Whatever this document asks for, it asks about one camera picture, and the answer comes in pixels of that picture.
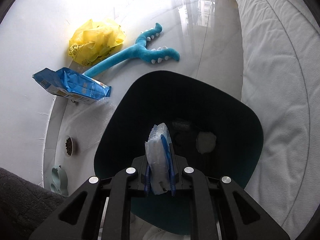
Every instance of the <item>triangular cutout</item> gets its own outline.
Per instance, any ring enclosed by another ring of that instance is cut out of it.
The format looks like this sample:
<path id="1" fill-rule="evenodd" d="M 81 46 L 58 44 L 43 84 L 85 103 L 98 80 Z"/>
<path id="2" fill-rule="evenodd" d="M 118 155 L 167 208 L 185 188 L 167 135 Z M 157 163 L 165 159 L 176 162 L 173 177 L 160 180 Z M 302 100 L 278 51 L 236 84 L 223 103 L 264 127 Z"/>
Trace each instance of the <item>triangular cutout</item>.
<path id="1" fill-rule="evenodd" d="M 252 206 L 250 206 L 244 199 L 241 197 L 241 195 L 234 191 L 233 197 L 236 200 L 242 222 L 245 225 L 248 225 L 252 222 L 255 222 L 260 219 L 260 215 L 253 209 Z"/>
<path id="2" fill-rule="evenodd" d="M 87 192 L 81 192 L 59 215 L 59 219 L 71 225 L 78 221 L 82 206 L 87 197 Z"/>

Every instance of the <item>black trash bin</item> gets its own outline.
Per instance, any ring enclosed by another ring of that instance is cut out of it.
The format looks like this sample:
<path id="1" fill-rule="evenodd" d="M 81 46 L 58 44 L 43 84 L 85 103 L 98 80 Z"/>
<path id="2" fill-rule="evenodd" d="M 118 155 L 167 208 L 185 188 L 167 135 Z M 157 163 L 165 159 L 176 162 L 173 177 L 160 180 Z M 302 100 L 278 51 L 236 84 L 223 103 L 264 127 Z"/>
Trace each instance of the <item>black trash bin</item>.
<path id="1" fill-rule="evenodd" d="M 173 122 L 185 120 L 190 129 L 179 130 Z M 206 176 L 227 175 L 241 187 L 248 183 L 263 144 L 263 132 L 255 113 L 246 105 L 196 79 L 169 71 L 140 77 L 124 95 L 100 141 L 94 158 L 101 179 L 129 167 L 145 154 L 144 143 L 154 124 L 169 129 L 176 155 Z M 200 131 L 217 136 L 213 152 L 196 150 Z M 131 211 L 145 221 L 176 234 L 190 234 L 187 199 L 170 194 L 132 198 Z"/>

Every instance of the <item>brown kibble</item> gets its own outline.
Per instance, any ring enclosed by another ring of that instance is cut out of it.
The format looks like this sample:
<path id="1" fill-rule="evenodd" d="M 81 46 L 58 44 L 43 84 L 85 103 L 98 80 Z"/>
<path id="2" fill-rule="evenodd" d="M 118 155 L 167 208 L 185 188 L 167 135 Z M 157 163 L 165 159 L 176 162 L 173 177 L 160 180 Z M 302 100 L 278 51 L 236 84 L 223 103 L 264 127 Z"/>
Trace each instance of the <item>brown kibble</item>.
<path id="1" fill-rule="evenodd" d="M 67 149 L 67 154 L 69 156 L 71 156 L 71 154 L 72 154 L 72 141 L 71 141 L 70 137 L 66 141 L 66 149 Z"/>

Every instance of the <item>gray cloth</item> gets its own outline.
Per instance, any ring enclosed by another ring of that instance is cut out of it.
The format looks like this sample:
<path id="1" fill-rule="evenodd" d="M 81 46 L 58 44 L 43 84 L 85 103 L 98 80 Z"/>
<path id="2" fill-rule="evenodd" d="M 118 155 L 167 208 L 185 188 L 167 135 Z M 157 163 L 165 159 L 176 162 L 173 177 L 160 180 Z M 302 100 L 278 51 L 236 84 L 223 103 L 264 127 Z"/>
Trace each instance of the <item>gray cloth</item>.
<path id="1" fill-rule="evenodd" d="M 0 168 L 0 209 L 23 237 L 29 238 L 64 199 Z"/>

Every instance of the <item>tentacle-shaped plush toy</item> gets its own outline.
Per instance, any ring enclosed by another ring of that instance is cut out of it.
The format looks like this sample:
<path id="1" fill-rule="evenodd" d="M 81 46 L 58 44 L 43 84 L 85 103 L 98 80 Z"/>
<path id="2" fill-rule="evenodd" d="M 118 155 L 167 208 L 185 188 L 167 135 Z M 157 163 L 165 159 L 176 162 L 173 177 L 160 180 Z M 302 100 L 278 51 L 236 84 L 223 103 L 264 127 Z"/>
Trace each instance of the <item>tentacle-shaped plush toy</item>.
<path id="1" fill-rule="evenodd" d="M 180 55 L 175 49 L 167 48 L 166 46 L 163 46 L 163 48 L 158 48 L 157 50 L 146 49 L 147 41 L 151 41 L 151 39 L 154 39 L 155 36 L 159 36 L 161 31 L 162 26 L 159 23 L 156 23 L 155 28 L 141 32 L 133 46 L 106 58 L 102 62 L 88 69 L 83 74 L 87 77 L 94 77 L 100 74 L 102 71 L 105 71 L 106 69 L 129 58 L 141 58 L 143 61 L 151 62 L 152 64 L 156 62 L 160 63 L 163 59 L 167 60 L 169 57 L 179 61 Z"/>

